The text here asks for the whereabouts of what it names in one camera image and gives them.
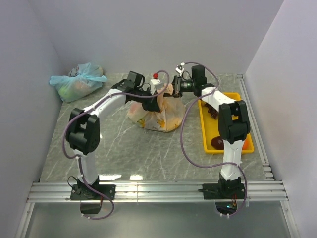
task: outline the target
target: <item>wall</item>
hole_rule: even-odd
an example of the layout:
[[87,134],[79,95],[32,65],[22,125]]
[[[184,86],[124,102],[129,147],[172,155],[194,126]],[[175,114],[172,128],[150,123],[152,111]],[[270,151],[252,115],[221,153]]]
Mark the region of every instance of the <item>wall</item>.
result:
[[245,73],[283,0],[29,0],[67,69]]
[[26,0],[0,7],[0,232],[13,237],[39,179],[61,106],[50,76],[64,68]]
[[246,73],[273,172],[303,238],[316,237],[317,1],[285,0]]

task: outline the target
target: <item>gray marble tabletop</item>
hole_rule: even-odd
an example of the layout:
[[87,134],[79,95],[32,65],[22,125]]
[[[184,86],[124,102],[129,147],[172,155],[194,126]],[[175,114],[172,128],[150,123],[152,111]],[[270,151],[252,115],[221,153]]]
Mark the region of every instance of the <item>gray marble tabletop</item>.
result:
[[[69,120],[70,112],[73,108],[82,109],[91,105],[105,95],[113,84],[126,76],[127,73],[107,74],[108,82],[104,83],[102,88],[75,102],[63,103],[41,175],[41,182],[66,181],[69,176],[77,176],[76,161],[67,159],[61,150],[61,136]],[[148,80],[151,76],[145,74],[145,77]],[[240,93],[235,74],[220,74],[218,77],[220,91]],[[212,81],[212,77],[208,77],[208,82]],[[181,100],[188,107],[194,99],[195,96],[192,93],[184,93]],[[103,176],[102,179],[218,180],[221,167],[200,169],[187,162],[180,148],[180,128],[171,132],[158,132],[138,127],[127,117],[129,106],[130,103],[127,103],[100,121],[101,140],[96,149],[96,167],[98,173]],[[264,169],[252,130],[251,136],[255,151],[252,154],[242,155],[242,168],[247,179],[263,180],[265,179]],[[184,147],[188,156],[202,165],[222,162],[222,154],[210,155],[204,152],[198,105],[194,105],[187,117],[184,128]]]

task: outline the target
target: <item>translucent plastic bag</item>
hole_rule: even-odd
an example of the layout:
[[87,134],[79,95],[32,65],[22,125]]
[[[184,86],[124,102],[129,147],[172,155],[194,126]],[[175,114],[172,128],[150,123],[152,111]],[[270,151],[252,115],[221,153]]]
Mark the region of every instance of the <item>translucent plastic bag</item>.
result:
[[[165,93],[172,94],[173,86],[170,84]],[[161,112],[147,112],[141,103],[132,102],[128,117],[140,127],[149,130],[168,132],[178,128],[184,118],[186,108],[179,98],[158,96],[158,105]]]
[[77,65],[68,76],[52,76],[50,85],[56,88],[63,101],[72,102],[92,93],[106,81],[103,68],[86,63]]

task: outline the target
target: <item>yellow tray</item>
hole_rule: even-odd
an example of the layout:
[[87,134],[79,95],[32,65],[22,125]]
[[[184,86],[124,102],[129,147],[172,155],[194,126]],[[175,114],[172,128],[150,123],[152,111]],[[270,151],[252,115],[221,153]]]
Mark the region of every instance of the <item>yellow tray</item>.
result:
[[[239,93],[224,93],[224,95],[236,101],[241,100]],[[220,136],[218,131],[218,119],[213,119],[210,117],[210,113],[208,113],[208,108],[204,107],[204,104],[204,101],[198,101],[200,121],[203,131],[204,150],[206,154],[223,154],[223,150],[216,150],[213,146],[211,146],[211,140],[217,136]],[[250,134],[247,135],[246,140],[248,142],[248,147],[246,150],[242,150],[242,154],[253,153],[254,145]]]

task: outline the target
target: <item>purple cable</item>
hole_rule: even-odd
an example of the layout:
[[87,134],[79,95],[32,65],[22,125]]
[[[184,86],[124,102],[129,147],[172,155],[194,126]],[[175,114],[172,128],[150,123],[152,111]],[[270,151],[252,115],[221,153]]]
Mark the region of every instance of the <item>purple cable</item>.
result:
[[[141,96],[141,95],[134,95],[134,94],[131,94],[131,93],[124,93],[124,92],[113,93],[113,94],[111,94],[111,95],[109,95],[109,96],[103,98],[100,102],[98,102],[98,103],[95,105],[95,108],[97,108],[98,106],[100,106],[104,101],[108,100],[110,97],[116,96],[116,95],[133,96],[133,97],[136,97],[136,98],[155,98],[155,97],[161,95],[161,94],[164,93],[164,91],[167,89],[168,84],[169,84],[169,74],[168,74],[165,70],[159,70],[157,73],[161,73],[161,72],[164,72],[164,73],[166,74],[166,76],[167,76],[167,84],[166,84],[166,86],[163,88],[163,90],[162,90],[161,92],[159,92],[158,94],[151,95],[151,96]],[[86,115],[86,114],[92,112],[93,110],[94,110],[94,108],[91,108],[91,109],[89,109],[89,110],[87,110],[87,111],[85,111],[85,112],[83,112],[83,113],[81,113],[81,114],[75,116],[72,120],[70,120],[70,121],[68,122],[68,124],[67,124],[67,126],[65,127],[64,132],[63,132],[63,134],[62,134],[62,150],[63,150],[64,155],[65,155],[67,158],[69,158],[69,159],[74,159],[75,157],[78,157],[78,167],[79,167],[79,171],[80,171],[80,174],[82,175],[82,179],[83,179],[83,182],[84,182],[84,184],[86,185],[86,187],[89,188],[91,191],[93,191],[93,192],[99,194],[100,196],[102,196],[103,198],[105,198],[106,200],[108,200],[108,201],[111,203],[111,205],[112,205],[111,211],[110,211],[107,215],[105,215],[105,216],[103,216],[103,217],[90,217],[90,216],[88,216],[88,215],[84,215],[84,217],[87,217],[88,219],[91,219],[91,220],[102,220],[102,219],[104,219],[104,218],[109,217],[109,216],[113,213],[113,211],[114,211],[114,203],[113,203],[113,201],[112,201],[108,196],[106,196],[105,194],[103,194],[103,193],[101,193],[101,192],[98,192],[97,190],[93,189],[93,188],[88,184],[88,182],[87,182],[86,179],[85,179],[84,173],[83,173],[83,166],[82,166],[82,163],[81,163],[81,155],[79,155],[79,154],[76,154],[76,155],[73,155],[73,156],[68,155],[68,153],[66,152],[66,147],[65,147],[65,137],[66,137],[66,133],[67,133],[67,131],[68,131],[70,125],[71,125],[75,120],[77,120],[78,118],[80,118],[80,117],[82,117],[82,116],[84,116],[84,115]]]
[[240,170],[240,172],[241,172],[241,174],[242,174],[242,176],[243,176],[244,182],[245,182],[245,195],[244,195],[244,199],[243,199],[242,205],[238,208],[238,210],[237,210],[235,213],[229,215],[229,217],[231,217],[231,216],[237,214],[237,213],[241,210],[241,208],[244,206],[244,204],[245,204],[245,202],[246,202],[246,200],[247,200],[247,192],[248,192],[247,178],[246,178],[246,175],[244,174],[242,168],[241,168],[238,164],[232,163],[232,162],[224,162],[224,163],[219,163],[219,164],[214,164],[214,165],[199,165],[199,164],[195,163],[194,161],[192,161],[192,160],[188,157],[188,155],[186,154],[185,149],[184,149],[184,144],[183,144],[183,130],[184,130],[184,125],[185,125],[186,117],[187,117],[187,115],[188,115],[188,113],[189,113],[191,107],[192,107],[196,102],[198,102],[198,100],[202,99],[203,97],[207,97],[207,96],[209,96],[209,95],[212,95],[212,94],[216,91],[216,89],[219,87],[219,79],[217,78],[217,76],[216,76],[209,68],[207,68],[206,66],[204,66],[204,65],[202,65],[202,64],[200,64],[200,63],[197,63],[197,62],[187,62],[187,63],[185,63],[185,65],[186,65],[186,64],[190,64],[190,63],[203,66],[203,67],[204,67],[209,73],[211,73],[212,76],[215,78],[215,80],[217,81],[217,85],[215,86],[215,88],[214,88],[210,93],[207,93],[207,94],[202,95],[202,96],[198,97],[197,99],[195,99],[195,100],[192,102],[192,104],[188,107],[188,109],[186,110],[185,115],[184,115],[184,119],[183,119],[183,122],[182,122],[182,126],[181,126],[181,129],[180,129],[180,146],[181,146],[182,152],[183,152],[185,158],[188,160],[188,162],[191,163],[192,165],[198,167],[198,168],[208,169],[208,168],[214,168],[214,167],[218,167],[218,166],[222,166],[222,165],[235,165],[235,166],[238,167],[238,169]]

